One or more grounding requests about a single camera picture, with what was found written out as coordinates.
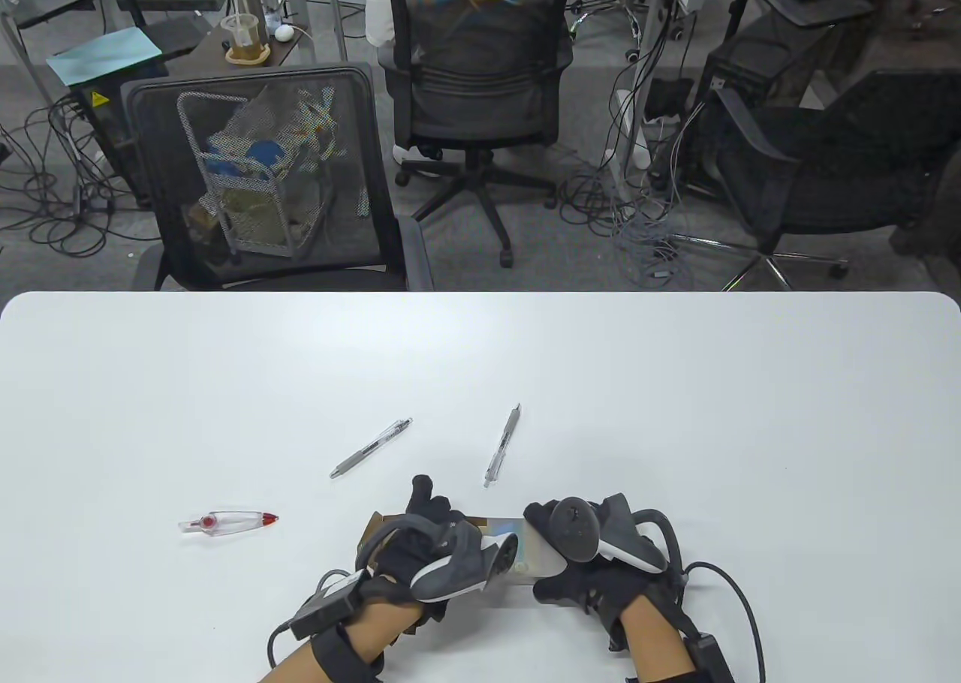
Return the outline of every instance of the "forearm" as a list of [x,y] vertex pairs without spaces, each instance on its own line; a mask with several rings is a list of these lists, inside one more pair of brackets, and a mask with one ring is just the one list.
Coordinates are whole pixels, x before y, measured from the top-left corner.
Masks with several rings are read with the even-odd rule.
[[621,624],[641,683],[666,680],[694,670],[680,634],[648,598],[641,596],[624,608]]
[[[357,620],[345,626],[347,638],[357,655],[371,663],[398,635],[418,621],[422,611],[422,606],[416,603],[368,603]],[[330,679],[317,665],[309,642],[305,642],[267,673],[261,683],[330,683]]]

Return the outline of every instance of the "wooden desk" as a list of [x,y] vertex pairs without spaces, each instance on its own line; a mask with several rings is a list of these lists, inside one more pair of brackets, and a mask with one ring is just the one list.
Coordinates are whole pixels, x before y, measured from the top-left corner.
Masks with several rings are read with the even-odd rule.
[[231,65],[225,58],[223,43],[227,39],[227,32],[219,26],[215,27],[210,34],[203,39],[201,44],[194,48],[189,55],[182,58],[172,59],[166,63],[171,75],[191,76],[191,75],[217,75],[226,73],[240,73],[244,70],[260,70],[262,68],[279,68],[291,54],[300,38],[302,32],[294,31],[294,37],[288,42],[278,42],[271,39],[270,56],[263,65],[256,68],[245,68],[243,65]]
[[[765,0],[778,13],[799,28],[821,28],[870,14],[874,7],[866,0]],[[732,38],[741,24],[748,0],[731,3],[731,20],[725,40]]]

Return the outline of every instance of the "chair armrest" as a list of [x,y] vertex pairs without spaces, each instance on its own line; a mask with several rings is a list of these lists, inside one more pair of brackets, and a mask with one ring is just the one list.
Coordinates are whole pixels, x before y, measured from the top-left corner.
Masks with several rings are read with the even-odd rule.
[[397,227],[401,229],[404,267],[408,272],[408,290],[411,290],[411,292],[433,290],[430,261],[426,257],[426,246],[423,244],[423,231],[420,223],[407,215],[399,215],[397,217]]
[[565,27],[560,35],[560,41],[557,42],[557,69],[569,68],[572,62],[574,62],[574,41]]
[[164,245],[151,245],[141,254],[134,272],[131,290],[159,290],[170,275],[170,266],[164,254]]
[[751,115],[751,110],[748,110],[748,106],[744,104],[744,100],[738,94],[737,90],[731,89],[730,87],[722,87],[717,90],[717,94],[718,98],[721,99],[721,103],[724,104],[724,109],[727,110],[728,117],[730,117],[731,121],[737,126],[741,137],[744,137],[745,142],[752,148],[764,155],[765,158],[771,158],[773,161],[800,162],[797,158],[784,155],[782,151],[779,151],[779,149],[768,140],[764,131],[758,126],[758,121]]

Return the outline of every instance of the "white table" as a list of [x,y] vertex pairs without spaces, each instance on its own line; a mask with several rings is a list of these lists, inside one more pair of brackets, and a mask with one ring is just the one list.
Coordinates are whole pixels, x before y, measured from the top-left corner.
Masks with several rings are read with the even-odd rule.
[[[32,293],[0,317],[0,361],[0,680],[255,680],[274,625],[421,471],[480,515],[615,491],[660,508],[687,560],[744,588],[769,680],[953,679],[961,316],[943,296]],[[179,534],[219,506],[281,519]],[[688,611],[754,681],[736,598],[693,583]],[[515,588],[454,601],[385,680],[615,681],[628,660],[606,648]]]

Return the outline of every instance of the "white mouse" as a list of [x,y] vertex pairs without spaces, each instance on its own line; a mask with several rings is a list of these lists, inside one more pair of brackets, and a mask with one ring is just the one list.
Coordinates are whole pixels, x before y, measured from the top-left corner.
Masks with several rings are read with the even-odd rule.
[[278,42],[292,41],[294,38],[294,29],[292,25],[284,24],[277,28],[277,32],[274,32],[274,38],[277,38]]

